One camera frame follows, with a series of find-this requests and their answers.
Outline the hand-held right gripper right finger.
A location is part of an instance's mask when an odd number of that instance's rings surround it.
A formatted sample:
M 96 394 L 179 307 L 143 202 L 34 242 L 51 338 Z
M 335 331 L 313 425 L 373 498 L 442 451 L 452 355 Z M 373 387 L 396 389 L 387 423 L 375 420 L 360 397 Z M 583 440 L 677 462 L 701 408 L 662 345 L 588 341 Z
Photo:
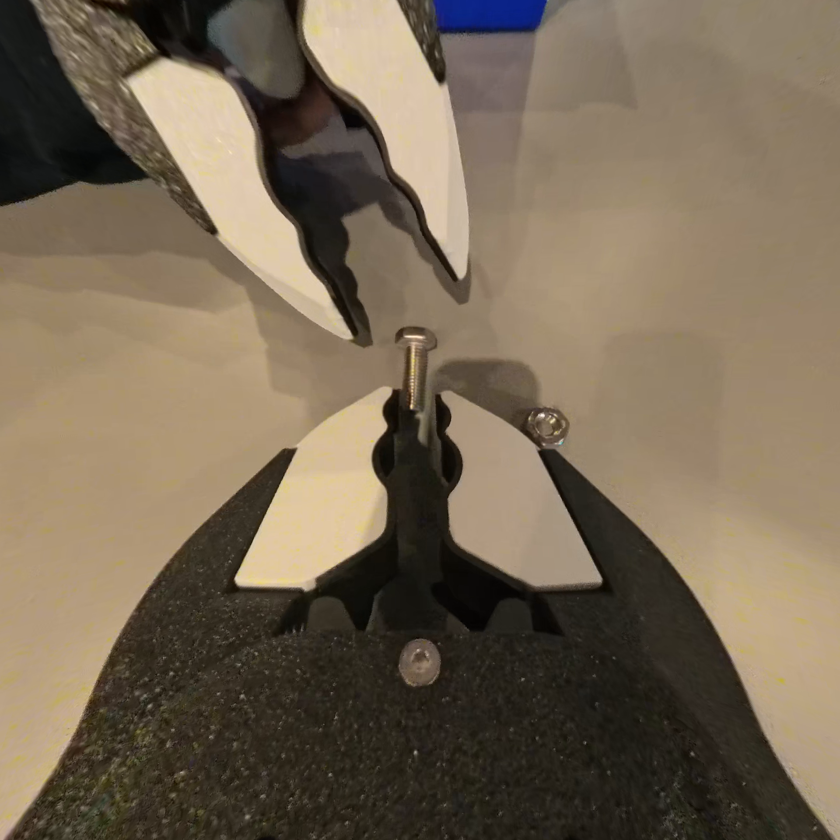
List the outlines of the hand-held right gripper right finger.
M 603 578 L 534 443 L 454 392 L 442 392 L 461 458 L 448 497 L 451 538 L 531 589 L 599 589 Z

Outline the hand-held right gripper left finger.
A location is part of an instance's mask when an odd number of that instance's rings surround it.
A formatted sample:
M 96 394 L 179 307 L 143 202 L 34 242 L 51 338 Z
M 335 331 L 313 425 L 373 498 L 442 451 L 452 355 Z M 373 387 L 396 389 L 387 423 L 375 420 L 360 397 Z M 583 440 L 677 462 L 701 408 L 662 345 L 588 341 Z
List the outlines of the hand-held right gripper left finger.
M 387 496 L 373 455 L 392 395 L 374 390 L 299 442 L 235 575 L 239 589 L 315 589 L 384 534 Z

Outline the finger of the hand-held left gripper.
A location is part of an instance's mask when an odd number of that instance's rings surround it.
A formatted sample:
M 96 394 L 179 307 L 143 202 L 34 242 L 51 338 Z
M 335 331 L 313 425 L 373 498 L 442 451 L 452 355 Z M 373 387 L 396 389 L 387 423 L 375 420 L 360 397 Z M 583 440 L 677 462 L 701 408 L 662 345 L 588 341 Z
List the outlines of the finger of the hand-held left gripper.
M 300 315 L 342 340 L 371 344 L 371 329 L 314 258 L 278 201 L 255 114 L 225 74 L 160 57 L 125 78 L 161 136 L 218 241 Z
M 307 57 L 373 132 L 391 182 L 455 282 L 469 274 L 469 208 L 433 2 L 301 2 Z

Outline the silver hex nut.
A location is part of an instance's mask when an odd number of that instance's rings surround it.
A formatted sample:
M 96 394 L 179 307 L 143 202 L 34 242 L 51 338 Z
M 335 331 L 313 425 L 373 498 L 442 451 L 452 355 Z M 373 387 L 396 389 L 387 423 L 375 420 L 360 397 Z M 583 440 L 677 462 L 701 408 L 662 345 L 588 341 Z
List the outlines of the silver hex nut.
M 535 406 L 522 424 L 522 432 L 541 449 L 561 447 L 570 429 L 568 417 L 552 406 Z

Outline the silver metal bolt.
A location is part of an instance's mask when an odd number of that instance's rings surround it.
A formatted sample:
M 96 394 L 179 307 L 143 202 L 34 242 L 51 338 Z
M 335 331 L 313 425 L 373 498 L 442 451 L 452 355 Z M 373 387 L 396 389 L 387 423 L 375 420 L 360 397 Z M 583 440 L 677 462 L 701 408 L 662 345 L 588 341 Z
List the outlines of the silver metal bolt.
M 403 352 L 401 404 L 406 411 L 425 410 L 428 357 L 437 343 L 435 334 L 424 327 L 403 327 L 395 335 L 395 346 Z

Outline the dark cloth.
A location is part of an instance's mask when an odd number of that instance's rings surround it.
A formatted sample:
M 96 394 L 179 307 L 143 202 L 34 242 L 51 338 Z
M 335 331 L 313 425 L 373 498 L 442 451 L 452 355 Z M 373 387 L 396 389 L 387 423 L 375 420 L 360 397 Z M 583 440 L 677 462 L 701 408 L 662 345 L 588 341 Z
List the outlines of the dark cloth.
M 1 2 L 1 205 L 145 179 L 97 124 L 29 1 Z

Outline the blue box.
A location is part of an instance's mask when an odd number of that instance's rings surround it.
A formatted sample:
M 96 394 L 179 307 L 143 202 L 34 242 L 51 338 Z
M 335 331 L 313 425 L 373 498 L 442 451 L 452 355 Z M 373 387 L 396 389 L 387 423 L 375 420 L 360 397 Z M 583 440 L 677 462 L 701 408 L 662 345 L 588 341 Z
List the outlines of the blue box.
M 532 32 L 548 1 L 434 1 L 437 24 L 445 33 Z

